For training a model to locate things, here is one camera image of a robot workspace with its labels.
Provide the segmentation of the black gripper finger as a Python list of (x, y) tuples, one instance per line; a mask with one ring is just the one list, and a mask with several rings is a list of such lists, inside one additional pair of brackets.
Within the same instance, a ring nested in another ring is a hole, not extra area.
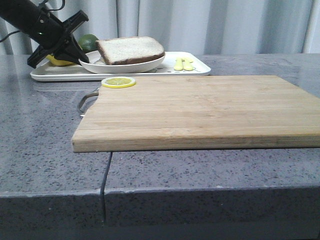
[(89, 63), (88, 56), (83, 52), (74, 37), (68, 37), (55, 51), (57, 60), (68, 61), (80, 65), (80, 62)]

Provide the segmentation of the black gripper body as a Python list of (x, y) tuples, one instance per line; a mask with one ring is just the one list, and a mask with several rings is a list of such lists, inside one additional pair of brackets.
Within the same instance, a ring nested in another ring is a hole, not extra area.
[(82, 10), (62, 22), (50, 11), (41, 9), (29, 33), (29, 37), (38, 43), (38, 47), (27, 59), (27, 64), (36, 68), (47, 55), (55, 56), (55, 51), (64, 40), (74, 37), (73, 32), (88, 20), (88, 16)]

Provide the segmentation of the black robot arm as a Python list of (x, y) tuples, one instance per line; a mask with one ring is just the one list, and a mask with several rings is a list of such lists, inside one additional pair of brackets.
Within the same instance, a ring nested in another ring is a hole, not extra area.
[(38, 43), (27, 59), (29, 66), (36, 68), (50, 54), (57, 60), (78, 65), (89, 62), (73, 35), (80, 25), (89, 20), (82, 10), (61, 21), (44, 2), (35, 5), (30, 0), (2, 0), (0, 17)]

